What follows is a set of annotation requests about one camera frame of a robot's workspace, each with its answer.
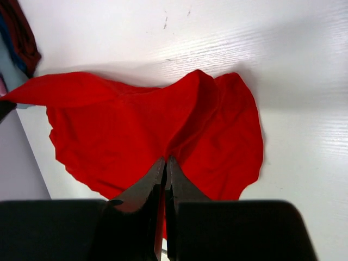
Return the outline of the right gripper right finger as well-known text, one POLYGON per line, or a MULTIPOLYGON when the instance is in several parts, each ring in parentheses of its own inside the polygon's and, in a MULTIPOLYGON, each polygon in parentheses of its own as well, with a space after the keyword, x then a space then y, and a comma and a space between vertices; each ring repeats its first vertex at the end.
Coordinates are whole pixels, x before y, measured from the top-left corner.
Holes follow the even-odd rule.
POLYGON ((300 212, 280 200, 213 201, 166 165, 166 234, 170 260, 316 260, 300 212))

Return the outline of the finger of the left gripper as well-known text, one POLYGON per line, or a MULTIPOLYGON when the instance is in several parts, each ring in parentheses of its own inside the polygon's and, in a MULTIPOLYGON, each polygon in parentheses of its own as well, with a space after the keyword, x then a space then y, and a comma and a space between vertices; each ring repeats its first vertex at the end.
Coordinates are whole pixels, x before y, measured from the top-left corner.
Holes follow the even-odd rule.
POLYGON ((16 103, 0 101, 0 123, 16 108, 16 103))

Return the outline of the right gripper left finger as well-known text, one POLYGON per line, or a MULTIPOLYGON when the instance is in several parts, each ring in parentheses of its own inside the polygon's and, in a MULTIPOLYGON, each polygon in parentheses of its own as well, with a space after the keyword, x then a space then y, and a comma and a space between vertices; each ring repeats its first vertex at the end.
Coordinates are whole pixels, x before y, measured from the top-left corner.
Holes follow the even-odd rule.
POLYGON ((109 201, 1 202, 1 260, 160 260, 165 160, 109 201))

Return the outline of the red t shirt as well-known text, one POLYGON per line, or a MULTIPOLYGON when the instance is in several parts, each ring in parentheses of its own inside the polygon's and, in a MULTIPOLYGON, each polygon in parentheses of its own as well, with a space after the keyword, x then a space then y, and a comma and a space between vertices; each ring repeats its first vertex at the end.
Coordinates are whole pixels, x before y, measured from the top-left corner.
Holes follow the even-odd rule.
POLYGON ((57 161, 106 198, 173 156, 209 198, 236 200, 263 163, 258 109, 235 72, 213 78, 196 70, 165 88, 88 72, 49 74, 3 99, 46 107, 57 161))

